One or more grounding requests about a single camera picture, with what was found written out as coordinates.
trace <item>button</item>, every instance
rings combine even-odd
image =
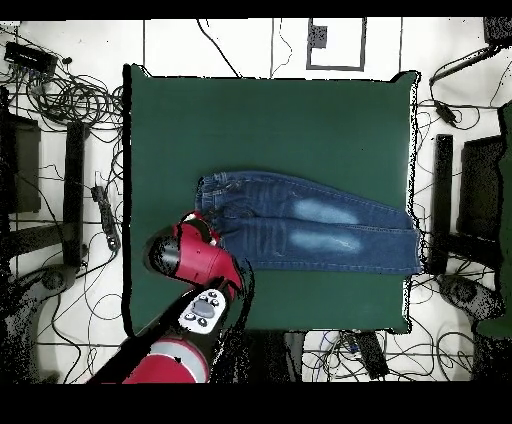
[[[197,302],[194,303],[194,306],[192,307],[192,312],[203,318],[213,318],[215,316],[213,306],[203,300],[198,300]]]

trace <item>jeans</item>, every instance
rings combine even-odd
[[[220,246],[254,269],[421,271],[420,235],[405,211],[312,181],[220,172],[201,178],[195,207]]]

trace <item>floor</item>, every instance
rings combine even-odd
[[[343,35],[349,27],[356,32],[359,28],[360,31],[360,27],[354,25],[354,22],[345,21],[343,24],[342,21],[343,19],[338,22],[315,19],[314,24],[328,25],[331,34],[338,32]],[[367,18],[364,72],[306,71],[307,19],[216,19],[201,20],[201,24],[202,29],[219,44],[233,68],[243,76],[390,80],[399,70],[416,70],[421,73],[418,101],[430,98],[428,79],[436,69],[485,47],[482,18]],[[0,28],[10,32],[14,30],[8,26]],[[144,64],[153,75],[232,76],[232,70],[194,20],[27,21],[21,23],[19,35],[58,52],[63,57],[71,57],[73,61],[69,65],[69,71],[73,75],[93,76],[101,80],[110,92],[122,83],[121,71],[124,63]],[[5,42],[12,41],[13,38],[12,35],[0,31],[0,54],[3,55]],[[360,34],[348,39],[355,41],[349,42],[348,44],[352,43],[350,46],[328,44],[322,57],[312,56],[312,63],[357,64],[354,51],[358,51],[356,41],[360,40]],[[512,84],[507,84],[510,70],[504,72],[512,60],[511,56],[509,51],[503,51],[494,58],[439,81],[434,86],[434,96],[450,104],[487,106],[500,87],[492,105],[502,105],[512,96]],[[6,63],[0,61],[0,72],[6,71]],[[16,110],[15,106],[13,104],[12,111]],[[29,116],[30,112],[23,110],[30,109],[27,96],[20,95],[17,106],[20,115]],[[428,125],[437,118],[435,111],[430,107],[422,107],[419,112],[418,124],[424,143],[418,162],[426,171],[417,167],[416,191],[431,183],[428,170],[432,168],[433,139],[436,134],[454,135],[453,173],[456,174],[460,170],[460,150],[466,140],[492,136],[499,132],[495,110],[481,110],[478,125],[470,130],[454,130],[440,120]],[[42,129],[48,128],[39,116],[33,113],[30,115],[40,121]],[[466,128],[475,123],[477,116],[474,109],[466,108],[458,112],[458,118],[461,119],[459,126]],[[107,178],[112,156],[116,153],[115,137],[115,131],[104,129],[101,131],[101,138],[104,141],[114,140],[113,143],[101,142],[95,137],[89,138],[85,159],[86,185],[91,186],[95,181],[99,183],[101,178]],[[62,175],[64,142],[65,135],[62,133],[43,133],[40,177],[58,178],[56,171]],[[118,180],[117,183],[117,189],[114,184],[109,188],[109,199],[114,209],[122,202],[122,181]],[[457,177],[454,177],[454,205],[458,202],[458,183]],[[62,187],[62,181],[40,179],[40,189],[57,220],[62,219]],[[421,224],[426,225],[427,229],[430,195],[427,188],[414,198],[418,204],[415,206],[415,213],[419,218],[426,218],[421,220]],[[454,207],[453,225],[456,216],[457,208]],[[20,214],[17,218],[11,218],[13,229],[40,225],[38,220],[52,220],[44,204],[37,214]],[[91,242],[89,269],[103,264],[110,256],[104,235],[98,234],[101,231],[99,218],[97,204],[90,198],[85,198],[84,220],[89,223],[84,225],[84,241]],[[55,246],[23,255],[13,259],[11,268],[17,269],[19,275],[23,275],[40,266],[52,255],[54,256],[50,261],[58,261],[59,252],[60,248]],[[450,269],[456,270],[460,264],[455,260],[450,261]],[[472,264],[465,272],[478,274],[482,268],[478,264]],[[427,279],[428,276],[420,276],[415,281],[422,282]],[[481,281],[492,287],[493,275],[484,274]],[[121,290],[122,256],[119,255],[108,266],[91,272],[87,279],[78,280],[62,295],[56,326],[66,338],[79,345],[78,362],[77,348],[60,339],[49,326],[56,308],[56,299],[48,300],[39,321],[38,352],[41,367],[60,371],[60,382],[67,376],[68,383],[83,383],[89,378],[91,371],[99,369],[125,338],[119,316],[120,298],[115,295],[121,294]],[[467,369],[472,362],[472,343],[468,319],[440,298],[436,293],[435,283],[415,284],[411,292],[410,317],[413,319],[410,334],[392,336],[379,333],[380,340],[386,345],[388,366],[392,369],[386,380],[469,379]],[[466,334],[469,340],[458,334],[445,335],[448,332]],[[337,331],[319,329],[308,333],[303,356],[305,381],[328,379],[325,370],[318,369],[318,358],[322,355],[319,351],[329,352],[337,337]],[[443,337],[439,343],[442,354],[437,357],[433,345],[440,337]],[[340,356],[327,353],[323,358],[328,363],[331,381],[369,381],[364,369],[361,369],[357,355]]]

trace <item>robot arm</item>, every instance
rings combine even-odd
[[[204,383],[214,347],[242,277],[198,214],[153,236],[144,253],[151,272],[191,284],[142,335],[128,339],[88,383]]]

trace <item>green mat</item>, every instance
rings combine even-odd
[[[135,333],[186,288],[147,272],[142,249],[154,232],[193,209],[203,175],[272,171],[406,208],[415,72],[393,82],[152,78],[132,66],[131,78],[131,252],[125,261],[131,261]],[[257,271],[247,328],[406,332],[405,277]]]

